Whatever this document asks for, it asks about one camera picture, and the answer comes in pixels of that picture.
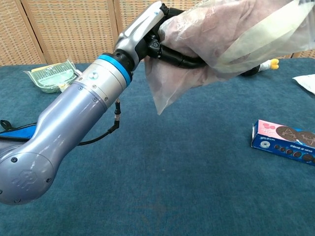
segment yellow toy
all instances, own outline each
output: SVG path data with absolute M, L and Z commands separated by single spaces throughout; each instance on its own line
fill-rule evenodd
M 278 59 L 268 60 L 268 61 L 260 64 L 259 66 L 256 66 L 253 69 L 242 73 L 241 75 L 242 76 L 251 76 L 251 75 L 257 74 L 260 71 L 269 70 L 269 69 L 278 70 L 279 69 L 279 60 Z

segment blue ring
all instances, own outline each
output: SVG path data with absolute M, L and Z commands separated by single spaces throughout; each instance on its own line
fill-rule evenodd
M 100 55 L 98 57 L 98 59 L 108 61 L 114 67 L 116 67 L 122 73 L 123 77 L 125 78 L 127 87 L 130 85 L 130 82 L 131 82 L 130 76 L 129 76 L 128 72 L 126 71 L 126 69 L 118 61 L 116 61 L 115 59 L 113 59 L 112 57 L 110 57 L 108 55 Z

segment black cable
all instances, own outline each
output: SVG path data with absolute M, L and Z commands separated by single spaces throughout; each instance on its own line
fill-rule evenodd
M 120 110 L 120 101 L 118 98 L 116 99 L 115 105 L 116 105 L 116 109 L 115 109 L 114 125 L 110 129 L 108 129 L 106 133 L 102 134 L 101 136 L 99 136 L 95 139 L 89 140 L 89 141 L 80 142 L 78 144 L 78 146 L 83 146 L 83 145 L 95 143 L 95 142 L 101 140 L 102 138 L 106 137 L 107 135 L 113 133 L 116 129 L 119 128 L 121 110 Z M 28 140 L 30 140 L 30 139 L 29 138 L 16 138 L 16 137 L 0 136 L 0 141 L 27 142 Z

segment blue strap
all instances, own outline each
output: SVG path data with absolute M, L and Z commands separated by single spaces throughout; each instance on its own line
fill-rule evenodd
M 36 124 L 26 126 L 17 130 L 4 131 L 0 133 L 0 136 L 12 137 L 12 138 L 27 138 L 30 139 L 36 130 Z
M 110 57 L 108 55 L 100 55 L 98 57 L 98 59 L 102 59 L 102 60 L 108 61 L 114 67 L 116 67 L 122 73 L 123 77 L 125 78 L 127 87 L 130 85 L 131 78 L 130 78 L 128 72 L 126 71 L 126 69 L 117 60 L 113 59 L 112 57 Z

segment teal fabric surface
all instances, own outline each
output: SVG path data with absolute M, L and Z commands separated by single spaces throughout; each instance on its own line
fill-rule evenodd
M 23 72 L 36 67 L 0 67 L 0 119 L 15 127 L 58 95 Z M 0 205 L 0 235 L 315 235 L 314 166 L 250 147 L 257 119 L 315 131 L 315 96 L 292 79 L 314 73 L 314 59 L 282 59 L 278 71 L 191 89 L 158 116 L 140 64 L 120 128 L 76 147 L 40 199 Z M 85 140 L 113 122 L 111 107 Z

